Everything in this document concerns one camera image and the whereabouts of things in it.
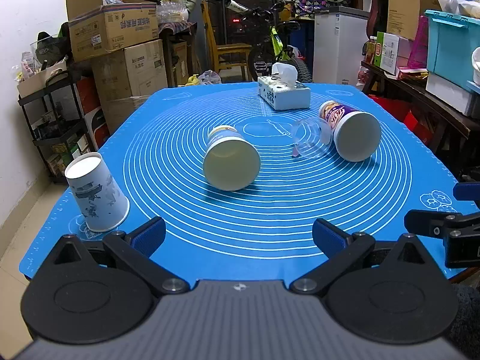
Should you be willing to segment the teal plastic storage bin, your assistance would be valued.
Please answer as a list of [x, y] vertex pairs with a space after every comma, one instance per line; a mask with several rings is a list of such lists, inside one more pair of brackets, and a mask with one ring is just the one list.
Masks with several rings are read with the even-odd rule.
[[427, 10], [427, 70], [463, 89], [473, 80], [471, 55], [479, 47], [479, 19]]

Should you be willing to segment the large cardboard box lower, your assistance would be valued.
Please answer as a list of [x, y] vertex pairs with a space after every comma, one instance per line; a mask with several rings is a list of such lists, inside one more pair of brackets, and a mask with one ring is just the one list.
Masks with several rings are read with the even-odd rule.
[[151, 95], [168, 87], [160, 39], [93, 58], [90, 65], [101, 102]]

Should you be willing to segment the purple printed paper cup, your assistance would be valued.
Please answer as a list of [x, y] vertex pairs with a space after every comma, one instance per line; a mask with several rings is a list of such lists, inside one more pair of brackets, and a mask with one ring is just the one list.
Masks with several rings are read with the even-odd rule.
[[336, 101], [320, 106], [319, 116], [332, 130], [335, 148], [349, 162], [362, 162], [379, 146], [382, 129], [377, 118]]

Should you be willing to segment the paper cup lying open-end forward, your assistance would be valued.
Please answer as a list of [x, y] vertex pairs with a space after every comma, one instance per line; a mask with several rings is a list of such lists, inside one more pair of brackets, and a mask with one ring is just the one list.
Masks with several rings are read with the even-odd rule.
[[260, 155], [232, 126], [214, 127], [208, 134], [203, 174], [208, 183], [223, 191], [249, 186], [260, 172]]

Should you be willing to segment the black green bicycle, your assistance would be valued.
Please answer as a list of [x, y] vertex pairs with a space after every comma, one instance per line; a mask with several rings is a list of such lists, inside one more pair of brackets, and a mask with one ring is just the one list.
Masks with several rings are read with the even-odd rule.
[[247, 66], [253, 80], [270, 76], [274, 63], [287, 63], [296, 68], [299, 82], [312, 83], [308, 66], [289, 44], [290, 35], [300, 30], [300, 23], [296, 20], [278, 20], [278, 14], [286, 7], [284, 1], [264, 9], [248, 8], [234, 0], [226, 0], [225, 7], [241, 16], [240, 23], [247, 35], [247, 44], [252, 46]]

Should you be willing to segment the green white carton box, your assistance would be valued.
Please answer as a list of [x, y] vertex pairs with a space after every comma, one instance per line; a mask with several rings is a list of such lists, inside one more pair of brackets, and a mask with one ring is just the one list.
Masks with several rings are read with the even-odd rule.
[[377, 33], [373, 65], [388, 74], [396, 75], [400, 37], [391, 33]]

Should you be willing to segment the white blue printed paper cup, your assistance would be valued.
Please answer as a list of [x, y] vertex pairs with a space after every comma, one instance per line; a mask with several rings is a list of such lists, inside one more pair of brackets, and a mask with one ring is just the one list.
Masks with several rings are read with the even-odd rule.
[[129, 200], [100, 153], [80, 155], [64, 174], [90, 231], [111, 231], [127, 218]]

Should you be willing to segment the black metal shelf rack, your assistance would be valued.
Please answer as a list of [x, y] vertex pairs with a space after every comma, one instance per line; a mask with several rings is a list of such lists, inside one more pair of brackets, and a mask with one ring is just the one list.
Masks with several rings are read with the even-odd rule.
[[17, 86], [32, 143], [49, 178], [64, 183], [67, 166], [99, 150], [110, 137], [93, 73], [47, 70]]

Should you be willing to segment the white chest freezer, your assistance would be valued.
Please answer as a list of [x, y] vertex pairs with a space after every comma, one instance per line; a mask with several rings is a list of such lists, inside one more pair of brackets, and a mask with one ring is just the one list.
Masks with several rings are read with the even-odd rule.
[[315, 83], [355, 86], [368, 41], [369, 13], [332, 7], [315, 15], [312, 79]]

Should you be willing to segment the clear plastic cup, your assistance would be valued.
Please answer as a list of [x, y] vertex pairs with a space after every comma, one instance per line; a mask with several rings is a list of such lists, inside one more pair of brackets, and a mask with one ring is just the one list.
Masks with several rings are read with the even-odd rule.
[[333, 133], [328, 123], [319, 117], [296, 121], [292, 125], [293, 158], [321, 158], [329, 150]]

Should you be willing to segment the blue silicone baking mat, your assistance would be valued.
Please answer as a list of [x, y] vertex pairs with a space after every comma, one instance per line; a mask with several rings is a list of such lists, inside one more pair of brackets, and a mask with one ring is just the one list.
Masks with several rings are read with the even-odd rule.
[[[452, 195], [456, 178], [403, 124], [352, 86], [313, 85], [310, 108], [276, 112], [256, 84], [163, 89], [152, 95], [100, 152], [128, 197], [120, 226], [131, 231], [159, 216], [167, 228], [154, 261], [187, 281], [293, 281], [322, 263], [312, 241], [318, 218], [342, 230], [395, 240], [411, 209], [469, 214]], [[374, 115], [382, 127], [362, 163], [334, 147], [319, 158], [294, 157], [291, 127], [333, 100]], [[237, 192], [214, 189], [203, 175], [208, 133], [231, 125], [259, 152], [256, 180]]]

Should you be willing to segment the wooden chair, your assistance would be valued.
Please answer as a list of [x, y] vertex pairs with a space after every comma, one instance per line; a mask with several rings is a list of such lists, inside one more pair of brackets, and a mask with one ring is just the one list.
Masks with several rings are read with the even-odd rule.
[[243, 81], [251, 81], [252, 75], [248, 67], [251, 46], [245, 43], [218, 45], [212, 27], [208, 2], [202, 1], [200, 7], [208, 44], [208, 56], [214, 71], [220, 73], [222, 70], [241, 68], [241, 79]]

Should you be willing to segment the tall brown cardboard sheet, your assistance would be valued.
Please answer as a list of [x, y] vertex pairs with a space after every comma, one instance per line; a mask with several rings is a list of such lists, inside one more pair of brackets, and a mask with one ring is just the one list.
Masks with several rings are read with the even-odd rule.
[[438, 0], [388, 0], [386, 31], [413, 40], [419, 17], [426, 10], [440, 11]]

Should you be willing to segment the white tissue box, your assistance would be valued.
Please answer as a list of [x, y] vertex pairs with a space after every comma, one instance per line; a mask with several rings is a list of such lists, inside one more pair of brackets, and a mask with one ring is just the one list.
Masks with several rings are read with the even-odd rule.
[[275, 111], [310, 108], [311, 90], [298, 78], [293, 65], [274, 63], [270, 76], [258, 77], [258, 94]]

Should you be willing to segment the dark wooden side table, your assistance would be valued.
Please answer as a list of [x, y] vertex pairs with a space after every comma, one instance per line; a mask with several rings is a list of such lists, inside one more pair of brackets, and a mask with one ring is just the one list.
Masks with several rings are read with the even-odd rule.
[[365, 61], [361, 62], [361, 66], [367, 68], [373, 75], [364, 87], [365, 94], [374, 87], [375, 82], [378, 82], [382, 88], [392, 86], [395, 87], [396, 94], [405, 95], [423, 111], [434, 115], [438, 124], [433, 130], [433, 138], [428, 145], [434, 154], [452, 134], [456, 134], [460, 136], [458, 146], [460, 154], [465, 158], [473, 158], [474, 161], [479, 159], [479, 123], [476, 120], [470, 119], [437, 96], [430, 94], [423, 86], [388, 78], [382, 69]]

